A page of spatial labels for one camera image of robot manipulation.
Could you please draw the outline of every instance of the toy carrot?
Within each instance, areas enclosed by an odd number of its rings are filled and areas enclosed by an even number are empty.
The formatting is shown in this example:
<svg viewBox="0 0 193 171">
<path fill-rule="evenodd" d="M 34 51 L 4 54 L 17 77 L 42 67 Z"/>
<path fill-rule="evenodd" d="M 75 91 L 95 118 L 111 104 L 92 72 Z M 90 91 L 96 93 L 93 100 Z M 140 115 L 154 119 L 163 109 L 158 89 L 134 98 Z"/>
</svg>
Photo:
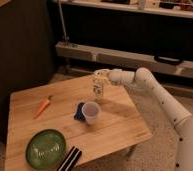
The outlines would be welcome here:
<svg viewBox="0 0 193 171">
<path fill-rule="evenodd" d="M 52 96 L 48 96 L 47 99 L 45 99 L 41 106 L 39 107 L 38 111 L 34 115 L 34 119 L 36 119 L 40 114 L 50 105 Z"/>
</svg>

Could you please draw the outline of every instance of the wooden table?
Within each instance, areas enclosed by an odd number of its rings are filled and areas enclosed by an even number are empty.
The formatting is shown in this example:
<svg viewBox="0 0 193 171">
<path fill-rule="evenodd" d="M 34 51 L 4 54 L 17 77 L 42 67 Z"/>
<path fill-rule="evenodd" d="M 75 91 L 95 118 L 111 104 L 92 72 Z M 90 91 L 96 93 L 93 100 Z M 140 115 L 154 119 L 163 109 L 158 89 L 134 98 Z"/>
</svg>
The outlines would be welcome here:
<svg viewBox="0 0 193 171">
<path fill-rule="evenodd" d="M 53 95 L 51 105 L 33 119 L 43 99 Z M 101 113 L 88 126 L 73 119 L 80 102 L 94 100 L 92 76 L 80 77 L 11 95 L 6 151 L 6 171 L 30 170 L 25 160 L 29 140 L 43 129 L 56 129 L 66 138 L 67 151 L 72 146 L 82 150 L 79 164 L 136 145 L 151 137 L 150 130 L 122 86 L 105 86 L 98 103 Z"/>
</svg>

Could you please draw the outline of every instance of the paper cup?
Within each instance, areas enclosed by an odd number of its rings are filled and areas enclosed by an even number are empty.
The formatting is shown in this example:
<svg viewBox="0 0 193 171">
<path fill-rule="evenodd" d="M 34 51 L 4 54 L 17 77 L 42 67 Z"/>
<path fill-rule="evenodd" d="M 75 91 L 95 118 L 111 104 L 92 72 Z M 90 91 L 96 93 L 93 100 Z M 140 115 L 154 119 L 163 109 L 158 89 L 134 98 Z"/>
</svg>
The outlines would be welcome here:
<svg viewBox="0 0 193 171">
<path fill-rule="evenodd" d="M 89 125 L 92 125 L 96 122 L 99 112 L 100 106 L 96 102 L 89 101 L 82 106 L 82 113 Z"/>
</svg>

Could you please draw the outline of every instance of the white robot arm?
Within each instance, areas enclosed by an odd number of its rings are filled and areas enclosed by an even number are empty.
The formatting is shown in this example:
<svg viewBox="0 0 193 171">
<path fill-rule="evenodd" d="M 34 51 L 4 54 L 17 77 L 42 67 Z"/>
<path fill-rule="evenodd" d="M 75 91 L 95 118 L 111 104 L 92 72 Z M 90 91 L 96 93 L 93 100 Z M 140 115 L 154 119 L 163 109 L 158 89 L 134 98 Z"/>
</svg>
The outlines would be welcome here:
<svg viewBox="0 0 193 171">
<path fill-rule="evenodd" d="M 135 83 L 154 96 L 179 135 L 175 170 L 193 171 L 193 115 L 157 82 L 148 69 L 139 68 L 136 72 L 121 69 L 97 70 L 94 75 L 95 78 L 106 77 L 113 85 L 130 87 Z"/>
</svg>

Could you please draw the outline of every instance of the green plate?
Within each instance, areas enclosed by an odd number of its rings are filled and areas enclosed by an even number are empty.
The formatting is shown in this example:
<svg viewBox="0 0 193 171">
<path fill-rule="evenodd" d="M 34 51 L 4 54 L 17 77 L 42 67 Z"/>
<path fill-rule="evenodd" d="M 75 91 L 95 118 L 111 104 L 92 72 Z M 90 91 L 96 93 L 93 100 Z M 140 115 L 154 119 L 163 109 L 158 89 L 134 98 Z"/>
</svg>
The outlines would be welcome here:
<svg viewBox="0 0 193 171">
<path fill-rule="evenodd" d="M 64 136 L 53 129 L 37 133 L 26 148 L 26 160 L 36 170 L 47 170 L 59 164 L 64 156 Z"/>
</svg>

